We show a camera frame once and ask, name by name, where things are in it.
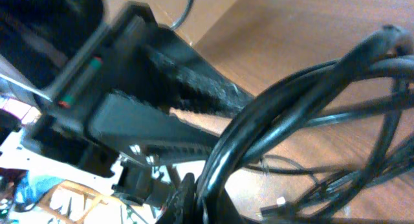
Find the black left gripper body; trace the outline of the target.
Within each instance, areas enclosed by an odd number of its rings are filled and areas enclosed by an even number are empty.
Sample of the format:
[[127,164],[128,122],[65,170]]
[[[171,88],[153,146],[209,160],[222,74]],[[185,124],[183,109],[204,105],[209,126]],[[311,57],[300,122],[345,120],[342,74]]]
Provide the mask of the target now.
[[113,175],[124,156],[140,166],[156,166],[153,156],[140,164],[89,135],[88,123],[109,93],[120,93],[169,115],[172,92],[142,48],[159,36],[178,36],[156,23],[150,9],[129,5],[114,27],[98,38],[74,64],[40,120],[23,137],[23,146],[40,156],[100,177]]

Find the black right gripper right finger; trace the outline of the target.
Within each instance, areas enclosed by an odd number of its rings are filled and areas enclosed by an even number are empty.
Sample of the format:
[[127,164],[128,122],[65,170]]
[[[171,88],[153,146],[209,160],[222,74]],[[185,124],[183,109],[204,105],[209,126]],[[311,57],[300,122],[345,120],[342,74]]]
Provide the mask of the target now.
[[217,223],[220,224],[245,224],[246,221],[238,213],[230,196],[223,190],[217,204]]

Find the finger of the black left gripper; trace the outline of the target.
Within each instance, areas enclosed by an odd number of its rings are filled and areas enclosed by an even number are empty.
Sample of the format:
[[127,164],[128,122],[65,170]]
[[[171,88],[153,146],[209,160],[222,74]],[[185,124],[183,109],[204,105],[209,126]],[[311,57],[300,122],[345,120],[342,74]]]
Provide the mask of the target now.
[[159,36],[142,46],[172,92],[171,107],[233,118],[253,95],[227,79],[178,36]]
[[109,93],[88,123],[89,135],[130,159],[154,165],[208,158],[218,136],[181,122],[154,107],[120,93]]

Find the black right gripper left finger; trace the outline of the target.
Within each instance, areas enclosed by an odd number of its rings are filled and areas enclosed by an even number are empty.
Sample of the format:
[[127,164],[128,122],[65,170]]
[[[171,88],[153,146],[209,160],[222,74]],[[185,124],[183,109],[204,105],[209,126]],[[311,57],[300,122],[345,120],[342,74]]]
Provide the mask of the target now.
[[195,176],[187,173],[172,198],[167,202],[156,224],[193,223]]

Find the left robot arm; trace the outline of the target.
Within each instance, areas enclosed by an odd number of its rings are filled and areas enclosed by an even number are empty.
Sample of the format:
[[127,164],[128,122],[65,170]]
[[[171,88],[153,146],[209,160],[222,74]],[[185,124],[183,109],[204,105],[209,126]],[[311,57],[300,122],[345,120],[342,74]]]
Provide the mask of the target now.
[[1,0],[1,92],[41,111],[26,149],[100,177],[119,156],[206,159],[217,136],[170,110],[233,118],[253,100],[149,5],[107,24],[103,0]]

